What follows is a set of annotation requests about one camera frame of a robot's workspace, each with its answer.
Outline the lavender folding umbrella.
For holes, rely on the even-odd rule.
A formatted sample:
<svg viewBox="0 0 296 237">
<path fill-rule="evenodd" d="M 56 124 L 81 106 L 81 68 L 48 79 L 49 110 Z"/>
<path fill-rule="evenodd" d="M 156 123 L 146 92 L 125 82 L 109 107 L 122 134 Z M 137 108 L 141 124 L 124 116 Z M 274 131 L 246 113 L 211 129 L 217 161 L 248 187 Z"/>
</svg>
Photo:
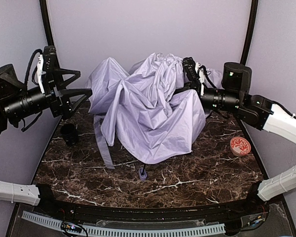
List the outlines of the lavender folding umbrella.
<svg viewBox="0 0 296 237">
<path fill-rule="evenodd" d="M 89 76 L 89 112 L 97 145 L 107 168 L 114 167 L 109 147 L 118 139 L 136 159 L 157 164 L 188 154 L 203 130 L 209 110 L 195 90 L 176 93 L 187 78 L 182 58 L 153 53 L 130 71 L 113 58 Z"/>
</svg>

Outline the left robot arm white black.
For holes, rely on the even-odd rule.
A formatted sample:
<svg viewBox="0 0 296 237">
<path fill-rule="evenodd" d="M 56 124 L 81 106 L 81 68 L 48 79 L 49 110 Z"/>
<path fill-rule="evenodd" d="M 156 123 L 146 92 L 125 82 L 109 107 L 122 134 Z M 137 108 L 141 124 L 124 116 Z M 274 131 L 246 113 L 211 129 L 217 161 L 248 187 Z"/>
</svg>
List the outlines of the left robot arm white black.
<svg viewBox="0 0 296 237">
<path fill-rule="evenodd" d="M 11 124 L 15 128 L 29 116 L 36 117 L 24 124 L 28 130 L 42 112 L 49 109 L 55 118 L 71 118 L 91 95 L 91 89 L 68 89 L 80 77 L 80 71 L 59 68 L 56 65 L 55 46 L 46 46 L 33 52 L 25 75 L 20 82 L 12 64 L 0 67 L 0 135 Z"/>
</svg>

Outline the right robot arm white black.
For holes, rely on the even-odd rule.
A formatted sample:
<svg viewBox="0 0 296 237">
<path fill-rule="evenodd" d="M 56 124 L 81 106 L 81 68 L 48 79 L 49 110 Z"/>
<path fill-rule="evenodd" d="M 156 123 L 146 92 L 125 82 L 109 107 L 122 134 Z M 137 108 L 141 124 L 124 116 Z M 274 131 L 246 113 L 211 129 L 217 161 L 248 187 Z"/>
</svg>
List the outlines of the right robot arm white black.
<svg viewBox="0 0 296 237">
<path fill-rule="evenodd" d="M 214 86 L 205 66 L 187 57 L 182 62 L 188 82 L 184 88 L 196 90 L 204 109 L 232 113 L 244 123 L 277 134 L 296 144 L 296 115 L 283 105 L 261 95 L 250 95 L 251 68 L 235 62 L 223 67 L 222 88 Z M 246 197 L 248 203 L 263 203 L 296 188 L 296 165 L 281 174 L 254 183 Z"/>
</svg>

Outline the dark mug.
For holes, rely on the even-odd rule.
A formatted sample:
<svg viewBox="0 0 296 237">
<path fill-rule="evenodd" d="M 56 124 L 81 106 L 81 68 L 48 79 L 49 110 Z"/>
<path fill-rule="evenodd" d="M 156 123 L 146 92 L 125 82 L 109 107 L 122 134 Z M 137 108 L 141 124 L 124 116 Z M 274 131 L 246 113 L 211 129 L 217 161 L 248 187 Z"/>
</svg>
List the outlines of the dark mug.
<svg viewBox="0 0 296 237">
<path fill-rule="evenodd" d="M 73 146 L 79 142 L 77 129 L 72 123 L 64 124 L 60 133 L 67 146 Z"/>
</svg>

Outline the red white patterned bowl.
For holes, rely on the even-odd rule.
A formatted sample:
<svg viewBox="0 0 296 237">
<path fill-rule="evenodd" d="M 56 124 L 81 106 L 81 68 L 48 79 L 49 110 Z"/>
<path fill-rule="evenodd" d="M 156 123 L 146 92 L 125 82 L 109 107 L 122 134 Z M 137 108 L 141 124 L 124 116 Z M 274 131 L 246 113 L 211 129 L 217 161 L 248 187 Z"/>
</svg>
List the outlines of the red white patterned bowl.
<svg viewBox="0 0 296 237">
<path fill-rule="evenodd" d="M 251 145 L 243 137 L 233 137 L 230 140 L 230 150 L 235 156 L 246 156 L 251 151 Z"/>
</svg>

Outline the right black corner post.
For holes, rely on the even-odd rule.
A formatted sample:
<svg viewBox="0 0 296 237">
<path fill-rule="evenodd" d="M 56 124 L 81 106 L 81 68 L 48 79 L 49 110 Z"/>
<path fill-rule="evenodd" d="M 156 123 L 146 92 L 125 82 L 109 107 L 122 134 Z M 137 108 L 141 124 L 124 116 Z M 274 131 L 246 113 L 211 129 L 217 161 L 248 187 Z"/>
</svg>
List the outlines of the right black corner post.
<svg viewBox="0 0 296 237">
<path fill-rule="evenodd" d="M 259 0 L 251 0 L 247 31 L 246 31 L 245 41 L 244 41 L 243 50 L 242 50 L 241 59 L 240 59 L 240 64 L 242 65 L 246 65 L 249 57 L 249 52 L 250 52 L 250 47 L 252 43 L 256 17 L 258 12 L 258 5 L 259 5 Z"/>
</svg>

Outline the black corner post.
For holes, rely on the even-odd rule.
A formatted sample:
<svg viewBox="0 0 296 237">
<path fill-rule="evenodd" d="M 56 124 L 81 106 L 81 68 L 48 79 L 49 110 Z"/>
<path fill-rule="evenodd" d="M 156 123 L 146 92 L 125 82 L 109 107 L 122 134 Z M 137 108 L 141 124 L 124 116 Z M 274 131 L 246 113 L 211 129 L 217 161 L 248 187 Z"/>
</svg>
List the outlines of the black corner post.
<svg viewBox="0 0 296 237">
<path fill-rule="evenodd" d="M 252 43 L 256 17 L 258 12 L 258 5 L 259 5 L 259 0 L 251 0 L 247 31 L 246 31 L 245 41 L 244 41 L 243 50 L 242 50 L 241 59 L 240 59 L 240 64 L 242 65 L 246 65 L 249 57 L 249 52 L 250 52 L 250 47 Z"/>
<path fill-rule="evenodd" d="M 48 14 L 47 0 L 39 0 L 39 5 L 40 5 L 41 17 L 42 17 L 47 45 L 55 46 L 53 33 L 51 29 L 50 18 Z"/>
</svg>

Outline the left black corner post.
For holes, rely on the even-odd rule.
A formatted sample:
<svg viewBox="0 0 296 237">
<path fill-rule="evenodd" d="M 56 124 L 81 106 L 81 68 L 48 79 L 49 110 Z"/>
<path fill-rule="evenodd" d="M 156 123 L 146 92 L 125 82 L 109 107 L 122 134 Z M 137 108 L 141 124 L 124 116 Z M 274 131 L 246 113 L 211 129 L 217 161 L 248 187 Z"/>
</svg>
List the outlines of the left black corner post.
<svg viewBox="0 0 296 237">
<path fill-rule="evenodd" d="M 55 46 L 53 33 L 51 29 L 50 18 L 48 14 L 47 0 L 39 0 L 39 5 L 40 5 L 41 17 L 42 17 L 47 45 Z"/>
</svg>

